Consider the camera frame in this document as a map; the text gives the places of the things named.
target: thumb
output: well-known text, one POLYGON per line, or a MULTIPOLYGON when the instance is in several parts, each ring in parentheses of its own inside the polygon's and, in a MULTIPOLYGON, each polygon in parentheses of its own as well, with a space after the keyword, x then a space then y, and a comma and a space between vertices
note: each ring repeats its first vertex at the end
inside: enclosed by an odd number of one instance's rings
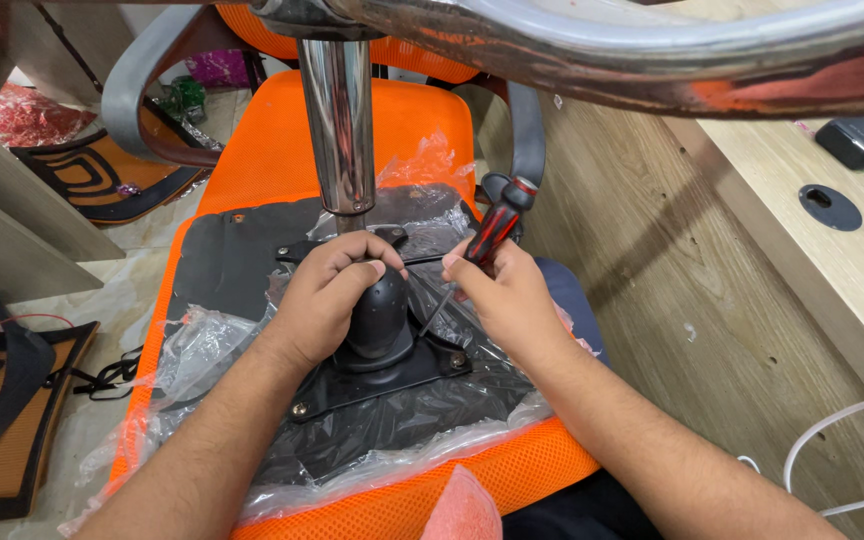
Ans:
POLYGON ((344 267, 322 292, 339 310, 351 312, 362 293, 378 283, 384 275, 385 263, 381 260, 356 262, 344 267))
POLYGON ((487 302, 499 287, 481 268, 453 252, 441 258, 441 265, 452 281, 459 284, 462 291, 477 306, 487 302))

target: pink towel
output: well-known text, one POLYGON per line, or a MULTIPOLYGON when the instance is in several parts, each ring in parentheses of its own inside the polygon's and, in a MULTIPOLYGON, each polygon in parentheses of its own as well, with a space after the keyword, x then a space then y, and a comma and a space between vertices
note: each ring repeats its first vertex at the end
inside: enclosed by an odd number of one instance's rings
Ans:
POLYGON ((475 474, 456 465, 438 497, 422 540, 501 540, 496 502, 475 474))

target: screwdriver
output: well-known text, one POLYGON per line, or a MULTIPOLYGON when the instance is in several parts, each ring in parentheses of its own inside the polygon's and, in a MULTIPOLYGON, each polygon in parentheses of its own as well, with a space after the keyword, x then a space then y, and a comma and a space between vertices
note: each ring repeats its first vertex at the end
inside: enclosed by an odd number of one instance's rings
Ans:
MULTIPOLYGON (((489 256, 496 251, 499 244, 509 238, 509 232, 516 225, 519 218, 527 211, 532 209, 536 202, 536 193, 539 189, 528 179, 516 176, 510 178, 496 201, 482 218, 482 225, 468 246, 465 247, 463 259, 475 264, 479 268, 485 266, 489 260, 489 256)), ((432 310, 432 315, 429 317, 422 328, 418 331, 418 337, 426 335, 432 321, 435 320, 439 313, 446 307, 446 303, 455 294, 456 289, 459 289, 455 281, 451 281, 445 294, 432 310)))

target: hairy forearm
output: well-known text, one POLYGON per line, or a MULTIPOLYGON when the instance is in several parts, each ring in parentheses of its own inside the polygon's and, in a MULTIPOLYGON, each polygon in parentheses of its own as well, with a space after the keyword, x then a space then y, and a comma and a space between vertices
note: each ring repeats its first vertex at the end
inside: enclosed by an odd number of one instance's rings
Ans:
POLYGON ((841 537, 788 495, 659 410, 571 340, 518 359, 570 434, 668 538, 841 537))
POLYGON ((76 538, 225 538, 305 372, 263 332, 76 538))

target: purple item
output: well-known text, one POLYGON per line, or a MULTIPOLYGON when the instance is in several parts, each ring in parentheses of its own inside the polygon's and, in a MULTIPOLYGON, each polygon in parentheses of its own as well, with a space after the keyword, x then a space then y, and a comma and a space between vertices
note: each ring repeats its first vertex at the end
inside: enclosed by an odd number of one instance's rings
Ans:
POLYGON ((142 193, 142 189, 140 189, 138 185, 135 185, 132 182, 116 185, 115 190, 118 191, 119 195, 125 195, 126 197, 132 197, 134 195, 140 195, 142 193))
POLYGON ((185 59, 185 66, 189 68, 192 78, 203 87, 249 87, 242 51, 212 51, 191 55, 185 59))

